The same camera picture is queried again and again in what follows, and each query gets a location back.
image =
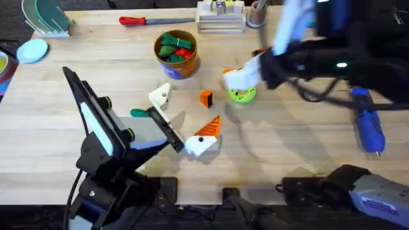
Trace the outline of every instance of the orange object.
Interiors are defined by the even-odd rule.
[[[210,108],[213,105],[213,92],[210,90],[203,91],[199,96],[199,100],[206,108]]]
[[[225,74],[225,73],[228,73],[228,72],[230,72],[230,71],[232,71],[232,70],[235,70],[235,69],[225,69],[225,70],[223,70],[223,74]]]
[[[218,138],[219,132],[220,132],[220,116],[217,116],[213,118],[213,120],[207,125],[205,125],[202,129],[197,131],[194,135],[200,135],[200,136],[214,136]]]

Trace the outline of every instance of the tape roll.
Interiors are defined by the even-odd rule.
[[[254,97],[256,97],[256,88],[251,87],[245,93],[240,90],[230,89],[229,96],[234,102],[238,104],[247,104],[251,102]]]

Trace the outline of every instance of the wooden block stack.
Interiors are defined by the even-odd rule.
[[[198,33],[244,33],[243,1],[204,0],[197,2]]]

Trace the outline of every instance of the black floor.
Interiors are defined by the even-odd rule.
[[[288,208],[273,206],[272,209],[283,221],[298,226],[297,229],[328,230],[402,230],[403,227],[379,218],[368,217],[348,210],[333,211],[328,208]],[[59,230],[62,228],[63,206],[0,206],[0,229],[2,230]],[[243,225],[235,210],[220,210],[211,224],[197,214],[181,211],[178,215],[167,216],[150,208],[134,226],[149,230],[242,230]]]
[[[109,10],[106,0],[59,0],[65,10]],[[282,0],[271,0],[279,4]],[[174,8],[196,7],[195,0],[115,0],[118,8]],[[24,42],[30,39],[32,30],[25,25],[21,12],[21,0],[2,0],[0,7],[0,39]],[[326,208],[296,209],[286,206],[272,207],[283,220],[299,223],[306,229],[349,229],[349,230],[395,230],[402,227],[386,221],[367,217],[351,211],[332,211]],[[61,229],[63,206],[0,206],[0,229]],[[184,219],[164,216],[155,208],[147,211],[134,229],[234,229],[240,230],[241,222],[234,210],[218,212],[214,226],[193,213],[179,213]]]

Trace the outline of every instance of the blue glue gun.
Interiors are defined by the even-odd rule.
[[[373,104],[371,94],[367,89],[353,88],[351,95],[355,103],[362,105]],[[380,157],[380,153],[385,149],[385,136],[382,132],[378,113],[372,110],[359,109],[355,111],[355,115],[364,149],[368,153],[376,153],[377,157]]]

